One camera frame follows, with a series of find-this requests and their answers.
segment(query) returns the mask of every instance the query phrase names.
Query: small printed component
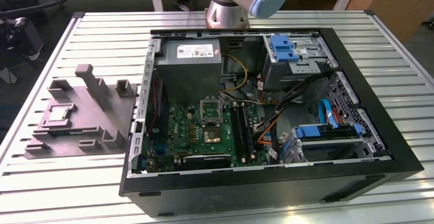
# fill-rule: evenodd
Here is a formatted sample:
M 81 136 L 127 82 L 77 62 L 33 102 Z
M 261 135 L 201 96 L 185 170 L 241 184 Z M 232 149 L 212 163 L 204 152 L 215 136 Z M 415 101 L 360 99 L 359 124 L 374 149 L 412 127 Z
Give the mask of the small printed component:
M 54 107 L 49 113 L 48 121 L 62 121 L 66 119 L 69 109 L 65 107 Z
M 205 144 L 220 142 L 220 128 L 217 126 L 205 126 L 203 128 L 203 141 Z

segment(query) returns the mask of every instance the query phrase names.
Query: yellow wire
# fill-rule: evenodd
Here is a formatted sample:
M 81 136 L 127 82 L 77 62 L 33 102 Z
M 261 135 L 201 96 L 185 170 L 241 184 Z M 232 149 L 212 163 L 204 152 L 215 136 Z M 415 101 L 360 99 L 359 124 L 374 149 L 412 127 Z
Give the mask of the yellow wire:
M 231 56 L 231 55 L 223 55 L 223 56 L 227 56 L 233 61 L 236 61 L 240 64 L 240 66 L 243 67 L 243 70 L 244 70 L 244 80 L 243 80 L 241 84 L 237 85 L 233 88 L 221 89 L 221 92 L 228 92 L 228 91 L 233 91 L 233 90 L 239 89 L 244 85 L 244 83 L 247 83 L 247 68 L 245 68 L 244 64 L 239 61 L 239 59 L 236 59 L 233 56 Z

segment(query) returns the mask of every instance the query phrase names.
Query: green motherboard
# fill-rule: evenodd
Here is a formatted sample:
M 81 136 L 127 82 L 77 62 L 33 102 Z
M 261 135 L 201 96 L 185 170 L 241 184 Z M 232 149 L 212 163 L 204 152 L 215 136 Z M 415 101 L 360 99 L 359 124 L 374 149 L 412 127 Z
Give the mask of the green motherboard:
M 213 105 L 203 107 L 201 116 L 215 118 L 221 114 L 220 123 L 205 123 L 200 117 L 200 105 L 195 106 L 172 106 L 168 116 L 168 139 L 165 148 L 165 156 L 156 158 L 159 171 L 173 171 L 172 161 L 187 155 L 229 155 L 231 167 L 257 166 L 267 164 L 265 150 L 256 145 L 256 140 L 249 138 L 249 146 L 253 147 L 253 153 L 244 158 L 240 152 L 248 151 L 247 143 L 236 145 L 236 135 L 233 135 L 233 115 L 231 110 L 236 105 L 221 105 L 220 108 Z M 249 131 L 252 135 L 252 127 L 257 123 L 256 107 L 253 105 L 243 105 L 245 120 L 243 122 L 248 128 L 240 127 L 241 130 Z

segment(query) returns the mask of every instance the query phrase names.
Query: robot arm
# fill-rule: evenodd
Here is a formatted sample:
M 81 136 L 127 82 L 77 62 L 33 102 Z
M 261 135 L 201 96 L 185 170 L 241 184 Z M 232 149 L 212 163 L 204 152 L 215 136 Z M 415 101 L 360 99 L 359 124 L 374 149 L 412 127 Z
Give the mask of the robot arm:
M 268 18 L 276 13 L 284 0 L 211 0 L 207 10 L 209 28 L 245 28 L 247 11 L 256 18 Z

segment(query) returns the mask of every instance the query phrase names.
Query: motherboard chip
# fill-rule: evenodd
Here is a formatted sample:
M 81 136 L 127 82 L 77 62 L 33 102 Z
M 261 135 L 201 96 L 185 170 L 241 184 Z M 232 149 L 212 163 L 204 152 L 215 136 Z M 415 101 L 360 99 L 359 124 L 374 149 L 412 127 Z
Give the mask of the motherboard chip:
M 205 144 L 220 142 L 220 128 L 217 126 L 205 126 L 203 128 L 203 141 Z

